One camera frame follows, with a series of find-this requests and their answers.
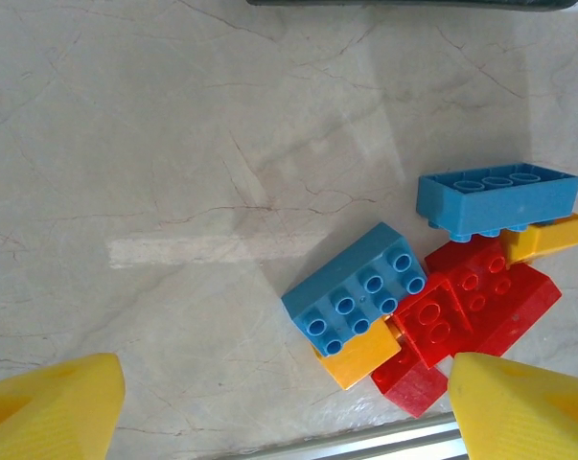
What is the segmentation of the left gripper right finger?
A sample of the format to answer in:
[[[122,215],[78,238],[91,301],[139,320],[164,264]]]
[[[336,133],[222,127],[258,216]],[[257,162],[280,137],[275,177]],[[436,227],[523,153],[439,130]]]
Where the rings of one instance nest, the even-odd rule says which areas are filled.
[[[578,459],[578,378],[501,357],[455,356],[451,409],[471,459]]]

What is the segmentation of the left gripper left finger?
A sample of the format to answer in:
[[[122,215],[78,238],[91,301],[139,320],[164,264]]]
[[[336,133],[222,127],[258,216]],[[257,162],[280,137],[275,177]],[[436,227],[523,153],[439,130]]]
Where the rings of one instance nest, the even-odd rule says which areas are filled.
[[[110,353],[2,379],[0,459],[104,459],[124,400]]]

